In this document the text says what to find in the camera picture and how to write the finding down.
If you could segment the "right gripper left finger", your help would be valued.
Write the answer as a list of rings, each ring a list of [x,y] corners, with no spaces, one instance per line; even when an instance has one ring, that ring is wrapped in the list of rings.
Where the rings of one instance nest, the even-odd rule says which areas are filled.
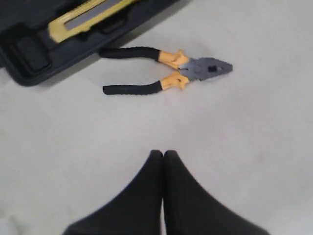
[[[150,152],[133,180],[110,202],[72,223],[65,235],[159,235],[163,154]]]

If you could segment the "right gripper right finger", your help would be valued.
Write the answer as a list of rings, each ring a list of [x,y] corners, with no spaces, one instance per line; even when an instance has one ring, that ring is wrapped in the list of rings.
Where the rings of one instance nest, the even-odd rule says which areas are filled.
[[[210,195],[174,150],[163,159],[163,209],[168,235],[268,234]]]

